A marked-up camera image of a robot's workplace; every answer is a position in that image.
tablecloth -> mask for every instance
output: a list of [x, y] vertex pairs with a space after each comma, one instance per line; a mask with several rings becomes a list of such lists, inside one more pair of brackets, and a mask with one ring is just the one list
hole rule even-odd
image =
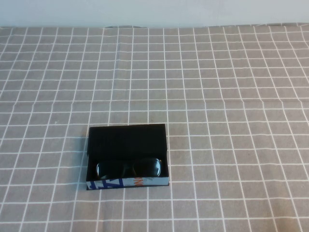
[[[0, 231], [309, 231], [309, 26], [1, 28]], [[92, 126], [165, 123], [168, 187], [86, 191]]]

